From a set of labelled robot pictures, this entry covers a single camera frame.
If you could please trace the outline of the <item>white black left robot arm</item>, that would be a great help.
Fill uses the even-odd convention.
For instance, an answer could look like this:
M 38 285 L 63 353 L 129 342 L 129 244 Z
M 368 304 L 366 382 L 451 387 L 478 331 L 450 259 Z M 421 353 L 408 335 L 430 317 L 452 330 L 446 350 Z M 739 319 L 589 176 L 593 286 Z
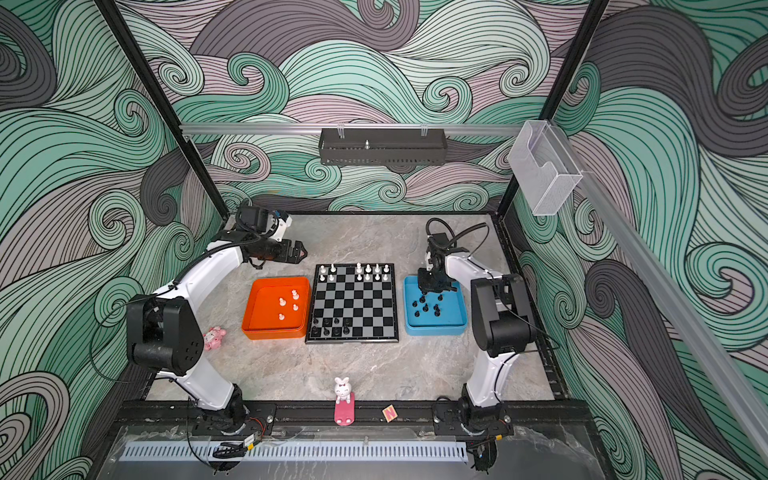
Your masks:
M 126 307 L 130 363 L 154 371 L 183 390 L 213 427 L 239 432 L 248 417 L 242 390 L 225 379 L 204 353 L 205 335 L 196 313 L 217 285 L 243 263 L 298 264 L 307 256 L 300 241 L 284 238 L 292 217 L 284 210 L 244 205 L 234 225 L 219 231 L 202 254 L 166 287 L 136 295 Z

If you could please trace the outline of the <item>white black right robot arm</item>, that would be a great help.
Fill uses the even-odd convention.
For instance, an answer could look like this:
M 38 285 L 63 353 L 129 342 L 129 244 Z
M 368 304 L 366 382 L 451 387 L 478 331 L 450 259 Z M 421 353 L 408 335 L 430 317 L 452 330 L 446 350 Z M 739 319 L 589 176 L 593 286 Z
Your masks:
M 459 240 L 484 223 L 455 232 L 446 221 L 426 222 L 426 265 L 418 270 L 424 294 L 453 291 L 460 284 L 470 293 L 471 330 L 479 348 L 474 370 L 459 399 L 462 424 L 479 432 L 502 419 L 501 392 L 511 367 L 535 341 L 532 313 L 521 276 L 484 265 Z

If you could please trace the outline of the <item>black white chess board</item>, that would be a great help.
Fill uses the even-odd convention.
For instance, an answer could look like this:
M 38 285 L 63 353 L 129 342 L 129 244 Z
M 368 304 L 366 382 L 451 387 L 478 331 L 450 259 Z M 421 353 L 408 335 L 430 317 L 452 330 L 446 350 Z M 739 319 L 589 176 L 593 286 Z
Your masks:
M 305 342 L 399 341 L 395 266 L 336 263 L 315 266 Z

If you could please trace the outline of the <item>blue plastic tray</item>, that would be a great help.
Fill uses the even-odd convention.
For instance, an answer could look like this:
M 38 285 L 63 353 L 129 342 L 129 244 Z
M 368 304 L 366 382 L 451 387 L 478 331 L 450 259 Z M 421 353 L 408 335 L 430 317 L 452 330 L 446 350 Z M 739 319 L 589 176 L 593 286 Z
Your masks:
M 468 315 L 461 285 L 454 281 L 454 290 L 423 294 L 416 276 L 403 281 L 405 329 L 411 336 L 458 336 L 465 332 Z

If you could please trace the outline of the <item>orange plastic tray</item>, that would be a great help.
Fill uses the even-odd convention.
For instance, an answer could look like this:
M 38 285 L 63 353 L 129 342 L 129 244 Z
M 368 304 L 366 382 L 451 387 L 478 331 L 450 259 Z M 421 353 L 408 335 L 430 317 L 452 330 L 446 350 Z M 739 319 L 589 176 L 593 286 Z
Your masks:
M 310 295 L 310 282 L 305 277 L 254 281 L 242 320 L 242 332 L 250 340 L 304 337 Z

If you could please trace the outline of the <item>pink white plush toy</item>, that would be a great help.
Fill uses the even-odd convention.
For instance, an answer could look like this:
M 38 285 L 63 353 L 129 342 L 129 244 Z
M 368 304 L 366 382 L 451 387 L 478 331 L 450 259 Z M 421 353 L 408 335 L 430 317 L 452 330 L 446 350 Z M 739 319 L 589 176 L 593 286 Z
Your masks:
M 204 350 L 210 351 L 221 347 L 224 337 L 227 335 L 227 331 L 219 326 L 210 328 L 204 335 Z

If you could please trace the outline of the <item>small orange letter block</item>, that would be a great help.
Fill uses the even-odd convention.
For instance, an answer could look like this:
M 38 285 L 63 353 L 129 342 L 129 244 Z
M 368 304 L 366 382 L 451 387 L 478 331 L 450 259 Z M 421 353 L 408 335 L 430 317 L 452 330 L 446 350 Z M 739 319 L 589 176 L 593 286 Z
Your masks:
M 387 407 L 385 407 L 382 410 L 382 414 L 383 414 L 384 419 L 385 419 L 385 421 L 387 423 L 393 422 L 398 417 L 398 413 L 396 411 L 396 408 L 392 404 L 390 404 Z

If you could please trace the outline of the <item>white rabbit figurine pink stand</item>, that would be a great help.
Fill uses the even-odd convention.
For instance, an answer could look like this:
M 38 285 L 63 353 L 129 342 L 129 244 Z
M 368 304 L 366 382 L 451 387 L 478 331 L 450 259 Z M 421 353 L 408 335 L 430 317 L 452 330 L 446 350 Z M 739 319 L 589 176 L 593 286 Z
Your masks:
M 348 377 L 335 377 L 336 395 L 334 421 L 339 426 L 349 426 L 355 421 L 355 397 Z

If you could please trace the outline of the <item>black perforated wall shelf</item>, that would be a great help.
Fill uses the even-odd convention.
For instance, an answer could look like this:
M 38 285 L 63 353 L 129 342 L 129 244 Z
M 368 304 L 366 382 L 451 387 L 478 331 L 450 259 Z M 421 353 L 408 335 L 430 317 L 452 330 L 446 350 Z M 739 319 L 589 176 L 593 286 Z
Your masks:
M 443 130 L 323 129 L 318 149 L 325 165 L 410 167 L 444 164 L 448 143 Z

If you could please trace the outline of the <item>clear acrylic wall holder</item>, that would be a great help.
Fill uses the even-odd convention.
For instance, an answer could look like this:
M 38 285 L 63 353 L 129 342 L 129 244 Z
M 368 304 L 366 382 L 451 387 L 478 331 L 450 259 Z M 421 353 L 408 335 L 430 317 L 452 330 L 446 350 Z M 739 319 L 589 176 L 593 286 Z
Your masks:
M 528 120 L 507 156 L 534 216 L 558 213 L 583 178 L 565 132 L 546 120 Z

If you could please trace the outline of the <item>silver aluminium rail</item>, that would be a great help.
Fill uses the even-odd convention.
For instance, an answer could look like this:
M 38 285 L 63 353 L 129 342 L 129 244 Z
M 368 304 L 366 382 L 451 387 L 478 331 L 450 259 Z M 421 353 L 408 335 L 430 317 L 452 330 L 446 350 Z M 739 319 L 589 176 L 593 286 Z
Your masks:
M 378 130 L 443 130 L 447 136 L 508 137 L 517 135 L 522 125 L 495 124 L 382 124 L 382 123 L 182 123 L 186 136 L 194 135 L 319 135 L 323 129 L 333 129 L 343 135 L 352 129 Z

